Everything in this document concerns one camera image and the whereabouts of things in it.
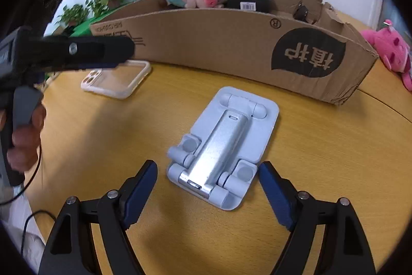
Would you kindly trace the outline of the person left hand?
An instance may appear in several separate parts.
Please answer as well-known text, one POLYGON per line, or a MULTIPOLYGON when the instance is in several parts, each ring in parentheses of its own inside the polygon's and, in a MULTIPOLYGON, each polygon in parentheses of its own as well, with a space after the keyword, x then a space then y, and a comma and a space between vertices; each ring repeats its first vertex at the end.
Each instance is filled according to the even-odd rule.
POLYGON ((31 123, 17 128, 12 135, 13 148, 7 152, 7 159, 14 171, 29 171, 38 159, 40 133, 43 130, 47 112, 40 104, 33 112, 31 123))

